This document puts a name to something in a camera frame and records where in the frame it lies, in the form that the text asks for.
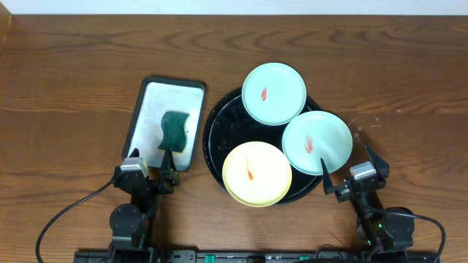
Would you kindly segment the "green yellow sponge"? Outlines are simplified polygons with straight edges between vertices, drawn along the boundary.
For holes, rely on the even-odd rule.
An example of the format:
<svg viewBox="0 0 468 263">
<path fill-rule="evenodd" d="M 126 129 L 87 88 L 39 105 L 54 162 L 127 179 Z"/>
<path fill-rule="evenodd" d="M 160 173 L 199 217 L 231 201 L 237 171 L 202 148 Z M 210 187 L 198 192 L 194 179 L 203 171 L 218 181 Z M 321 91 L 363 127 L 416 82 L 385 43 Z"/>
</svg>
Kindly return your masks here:
<svg viewBox="0 0 468 263">
<path fill-rule="evenodd" d="M 162 141 L 158 149 L 182 153 L 186 147 L 185 124 L 188 113 L 166 112 L 161 119 Z"/>
</svg>

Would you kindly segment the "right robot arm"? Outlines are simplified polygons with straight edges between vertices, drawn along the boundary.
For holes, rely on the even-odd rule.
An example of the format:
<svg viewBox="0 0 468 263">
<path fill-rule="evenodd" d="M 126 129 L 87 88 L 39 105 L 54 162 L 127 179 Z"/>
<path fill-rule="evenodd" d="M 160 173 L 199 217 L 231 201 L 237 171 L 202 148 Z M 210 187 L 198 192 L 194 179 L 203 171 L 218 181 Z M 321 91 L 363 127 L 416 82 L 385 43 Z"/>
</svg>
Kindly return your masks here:
<svg viewBox="0 0 468 263">
<path fill-rule="evenodd" d="M 351 202 L 357 216 L 358 233 L 377 252 L 403 251 L 413 246 L 415 223 L 412 211 L 405 207 L 382 206 L 377 191 L 384 188 L 389 176 L 389 164 L 369 146 L 369 160 L 350 168 L 350 176 L 335 186 L 329 167 L 321 160 L 325 194 L 334 194 L 339 202 Z"/>
</svg>

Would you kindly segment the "mint plate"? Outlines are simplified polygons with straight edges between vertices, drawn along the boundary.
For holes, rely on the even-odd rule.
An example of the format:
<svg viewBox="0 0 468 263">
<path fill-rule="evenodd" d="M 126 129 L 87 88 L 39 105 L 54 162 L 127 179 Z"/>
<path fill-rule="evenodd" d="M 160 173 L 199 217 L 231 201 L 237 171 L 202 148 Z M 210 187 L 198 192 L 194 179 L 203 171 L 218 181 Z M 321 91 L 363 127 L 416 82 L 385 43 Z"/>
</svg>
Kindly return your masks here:
<svg viewBox="0 0 468 263">
<path fill-rule="evenodd" d="M 269 126 L 286 124 L 299 115 L 306 97 L 306 84 L 301 75 L 291 66 L 277 62 L 254 68 L 241 89 L 248 114 Z"/>
<path fill-rule="evenodd" d="M 353 139 L 348 125 L 325 111 L 308 111 L 295 117 L 282 136 L 282 150 L 299 172 L 321 176 L 322 164 L 329 172 L 340 169 L 349 159 Z"/>
</svg>

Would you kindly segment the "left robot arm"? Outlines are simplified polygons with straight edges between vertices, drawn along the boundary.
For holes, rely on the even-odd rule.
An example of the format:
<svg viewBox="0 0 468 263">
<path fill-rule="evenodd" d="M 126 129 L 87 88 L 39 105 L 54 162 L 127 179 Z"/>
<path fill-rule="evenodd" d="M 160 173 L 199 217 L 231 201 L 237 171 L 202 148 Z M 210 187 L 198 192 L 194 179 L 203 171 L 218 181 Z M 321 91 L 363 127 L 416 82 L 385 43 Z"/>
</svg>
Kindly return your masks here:
<svg viewBox="0 0 468 263">
<path fill-rule="evenodd" d="M 151 242 L 158 197 L 172 194 L 180 184 L 170 149 L 164 153 L 159 174 L 161 178 L 150 179 L 149 166 L 138 149 L 115 167 L 111 183 L 131 195 L 130 202 L 119 205 L 110 216 L 115 247 L 142 250 Z"/>
</svg>

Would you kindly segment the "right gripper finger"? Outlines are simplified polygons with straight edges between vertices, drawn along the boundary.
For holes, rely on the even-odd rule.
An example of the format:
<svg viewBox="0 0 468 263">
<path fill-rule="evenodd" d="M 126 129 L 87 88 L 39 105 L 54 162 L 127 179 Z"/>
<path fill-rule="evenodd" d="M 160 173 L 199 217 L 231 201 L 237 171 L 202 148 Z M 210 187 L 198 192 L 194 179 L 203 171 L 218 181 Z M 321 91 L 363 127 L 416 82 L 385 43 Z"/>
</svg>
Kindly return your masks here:
<svg viewBox="0 0 468 263">
<path fill-rule="evenodd" d="M 323 189 L 325 194 L 332 194 L 335 192 L 335 187 L 331 180 L 331 177 L 328 172 L 328 168 L 326 167 L 324 159 L 320 159 L 322 165 L 322 182 L 323 182 Z"/>
<path fill-rule="evenodd" d="M 367 144 L 364 145 L 370 162 L 376 169 L 378 175 L 387 178 L 390 173 L 390 165 L 380 156 L 378 156 Z"/>
</svg>

